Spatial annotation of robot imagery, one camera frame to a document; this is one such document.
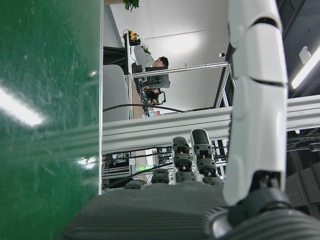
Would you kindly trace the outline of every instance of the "aluminum frame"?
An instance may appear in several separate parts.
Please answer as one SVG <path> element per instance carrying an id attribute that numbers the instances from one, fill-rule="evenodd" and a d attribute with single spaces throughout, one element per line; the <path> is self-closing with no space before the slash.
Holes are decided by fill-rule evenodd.
<path id="1" fill-rule="evenodd" d="M 287 100 L 287 131 L 320 127 L 320 95 Z M 229 136 L 232 107 L 207 109 L 115 122 L 102 128 L 102 154 L 171 145 L 180 136 L 190 140 L 192 129 L 205 129 L 211 141 Z"/>

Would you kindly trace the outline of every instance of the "person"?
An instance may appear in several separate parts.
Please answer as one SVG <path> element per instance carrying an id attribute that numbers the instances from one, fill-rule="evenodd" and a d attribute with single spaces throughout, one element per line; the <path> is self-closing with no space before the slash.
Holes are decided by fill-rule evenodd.
<path id="1" fill-rule="evenodd" d="M 159 100 L 159 95 L 161 94 L 161 89 L 151 89 L 148 86 L 144 88 L 145 95 L 148 99 L 151 99 L 152 104 L 157 104 Z"/>
<path id="2" fill-rule="evenodd" d="M 168 61 L 168 58 L 166 58 L 165 56 L 161 56 L 156 61 L 154 61 L 154 58 L 149 53 L 145 53 L 145 66 L 146 67 L 167 67 L 169 66 L 169 61 Z"/>

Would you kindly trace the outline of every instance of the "ceiling light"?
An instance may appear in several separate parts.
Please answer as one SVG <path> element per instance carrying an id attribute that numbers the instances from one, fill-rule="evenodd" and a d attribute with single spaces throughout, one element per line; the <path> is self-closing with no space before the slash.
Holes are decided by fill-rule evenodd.
<path id="1" fill-rule="evenodd" d="M 8 91 L 1 86 L 0 99 L 0 110 L 23 125 L 34 127 L 45 121 L 45 117 L 28 106 L 24 100 L 8 93 Z"/>
<path id="2" fill-rule="evenodd" d="M 311 72 L 311 70 L 317 65 L 320 60 L 320 46 L 317 48 L 315 53 L 311 56 L 309 61 L 303 66 L 301 71 L 291 82 L 293 89 L 296 89 L 297 86 L 306 78 L 306 76 Z"/>

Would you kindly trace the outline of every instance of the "wire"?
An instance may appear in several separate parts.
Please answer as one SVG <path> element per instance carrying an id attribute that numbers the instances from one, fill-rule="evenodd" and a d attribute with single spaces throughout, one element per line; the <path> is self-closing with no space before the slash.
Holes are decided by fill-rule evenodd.
<path id="1" fill-rule="evenodd" d="M 117 158 L 116 160 L 136 159 L 136 158 L 149 157 L 149 156 L 153 156 L 153 155 L 163 155 L 163 153 L 162 152 L 155 152 L 155 153 L 150 153 L 147 155 L 127 156 L 127 157 Z"/>
<path id="2" fill-rule="evenodd" d="M 153 168 L 149 168 L 149 169 L 146 169 L 146 170 L 143 170 L 143 171 L 138 171 L 138 172 L 136 172 L 136 173 L 134 173 L 134 174 L 131 174 L 131 175 L 127 176 L 127 177 L 124 177 L 124 178 L 122 178 L 122 179 L 119 179 L 118 181 L 115 181 L 115 182 L 113 182 L 113 183 L 110 183 L 110 184 L 108 184 L 107 186 L 103 187 L 102 189 L 110 188 L 110 187 L 113 186 L 113 185 L 119 184 L 119 183 L 121 183 L 121 182 L 123 182 L 123 181 L 125 181 L 125 180 L 128 180 L 128 179 L 130 179 L 130 178 L 132 178 L 132 177 L 134 177 L 134 176 L 137 176 L 137 175 L 139 175 L 139 174 L 151 172 L 151 171 L 153 171 L 153 170 L 160 169 L 160 168 L 162 168 L 162 167 L 165 167 L 165 166 L 168 166 L 168 165 L 172 165 L 172 164 L 173 164 L 172 162 L 169 162 L 169 163 L 161 164 L 161 165 L 158 165 L 158 166 L 155 166 L 155 167 L 153 167 Z"/>
<path id="3" fill-rule="evenodd" d="M 129 29 L 125 29 L 125 30 L 123 30 L 123 32 L 122 32 L 122 36 L 125 34 L 125 31 L 128 31 L 128 33 L 129 33 Z"/>
<path id="4" fill-rule="evenodd" d="M 137 152 L 137 151 L 148 150 L 148 149 L 167 149 L 167 148 L 171 149 L 171 146 L 151 146 L 151 147 L 147 147 L 147 148 L 134 149 L 134 150 L 131 150 L 131 151 L 117 151 L 117 152 L 113 152 L 113 153 L 110 153 L 110 154 L 125 154 L 125 153 L 132 153 L 132 152 Z"/>
<path id="5" fill-rule="evenodd" d="M 170 107 L 156 106 L 156 105 L 150 105 L 150 104 L 144 105 L 144 104 L 137 104 L 137 103 L 120 104 L 120 105 L 108 107 L 106 109 L 103 109 L 103 112 L 106 112 L 106 111 L 109 111 L 109 110 L 112 110 L 112 109 L 121 108 L 121 107 L 128 107 L 128 106 L 133 106 L 133 107 L 144 107 L 144 106 L 147 106 L 149 108 L 166 109 L 166 110 L 175 111 L 175 112 L 178 112 L 178 113 L 185 113 L 185 111 L 174 109 L 174 108 L 170 108 Z"/>
<path id="6" fill-rule="evenodd" d="M 295 148 L 295 149 L 287 150 L 287 152 L 300 151 L 300 150 L 310 150 L 310 148 L 309 148 L 309 147 L 302 146 L 302 147 L 297 147 L 297 148 Z"/>

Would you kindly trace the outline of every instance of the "green glass surface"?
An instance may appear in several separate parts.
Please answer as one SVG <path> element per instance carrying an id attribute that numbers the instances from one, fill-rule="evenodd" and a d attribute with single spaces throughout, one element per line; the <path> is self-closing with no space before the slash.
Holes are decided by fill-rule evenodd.
<path id="1" fill-rule="evenodd" d="M 100 0 L 0 4 L 0 239 L 56 239 L 98 194 Z"/>

